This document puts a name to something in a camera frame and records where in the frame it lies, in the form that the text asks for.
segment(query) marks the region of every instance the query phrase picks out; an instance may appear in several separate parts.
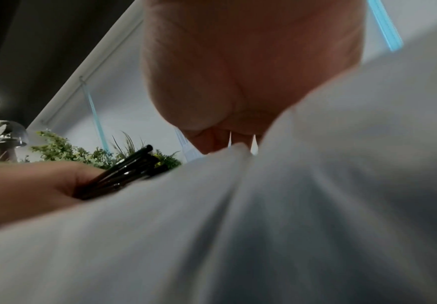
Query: glass dome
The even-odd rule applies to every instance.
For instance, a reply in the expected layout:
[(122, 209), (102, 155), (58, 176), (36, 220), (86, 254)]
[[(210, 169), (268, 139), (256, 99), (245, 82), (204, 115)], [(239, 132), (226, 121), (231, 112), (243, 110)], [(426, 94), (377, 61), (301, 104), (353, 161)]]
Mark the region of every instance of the glass dome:
[(25, 127), (15, 121), (0, 120), (0, 127), (6, 126), (0, 134), (0, 147), (11, 149), (26, 146), (29, 136)]

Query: wrinkled fabric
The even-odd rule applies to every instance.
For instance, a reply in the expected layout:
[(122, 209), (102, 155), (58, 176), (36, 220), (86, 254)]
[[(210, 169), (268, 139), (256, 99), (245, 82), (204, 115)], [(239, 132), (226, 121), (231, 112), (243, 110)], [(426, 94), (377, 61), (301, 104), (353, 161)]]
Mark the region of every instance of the wrinkled fabric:
[(437, 303), (437, 31), (235, 146), (0, 231), (0, 303)]

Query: black ceiling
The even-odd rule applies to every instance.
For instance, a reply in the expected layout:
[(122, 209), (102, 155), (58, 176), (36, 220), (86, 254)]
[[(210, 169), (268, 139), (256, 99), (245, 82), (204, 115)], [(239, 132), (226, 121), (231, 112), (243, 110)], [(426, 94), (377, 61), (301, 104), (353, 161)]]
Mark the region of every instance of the black ceiling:
[(0, 119), (27, 126), (134, 0), (0, 0)]

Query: gray fabric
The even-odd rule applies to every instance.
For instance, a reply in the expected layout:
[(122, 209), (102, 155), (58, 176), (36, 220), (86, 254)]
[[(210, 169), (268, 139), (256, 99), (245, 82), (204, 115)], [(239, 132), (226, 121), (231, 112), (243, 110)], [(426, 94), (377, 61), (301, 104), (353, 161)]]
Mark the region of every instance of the gray fabric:
[(0, 231), (0, 303), (437, 303), (437, 32), (243, 146)]

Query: hand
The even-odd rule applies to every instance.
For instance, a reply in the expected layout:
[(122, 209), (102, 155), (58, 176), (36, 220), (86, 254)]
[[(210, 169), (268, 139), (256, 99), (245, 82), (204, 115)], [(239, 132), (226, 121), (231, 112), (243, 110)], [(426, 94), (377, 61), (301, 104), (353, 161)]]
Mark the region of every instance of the hand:
[(202, 152), (252, 143), (362, 56), (363, 0), (146, 0), (142, 65), (162, 116)]
[(75, 189), (102, 171), (76, 162), (0, 164), (0, 225), (79, 204)]

